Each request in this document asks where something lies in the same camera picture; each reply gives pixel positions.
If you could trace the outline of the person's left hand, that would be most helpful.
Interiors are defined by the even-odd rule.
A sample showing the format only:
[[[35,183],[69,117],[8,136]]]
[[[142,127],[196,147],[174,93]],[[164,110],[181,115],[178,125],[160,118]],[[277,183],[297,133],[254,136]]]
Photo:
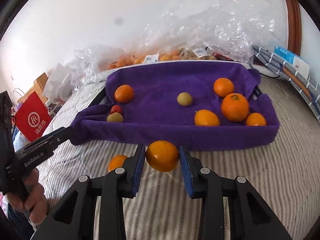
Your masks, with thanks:
[[[30,221],[39,225],[46,218],[48,204],[44,195],[44,188],[39,183],[38,169],[34,168],[29,176],[23,180],[23,183],[25,187],[30,190],[28,198],[21,200],[18,195],[9,192],[6,194],[7,200],[17,211],[22,211],[23,209],[28,210],[30,212]]]

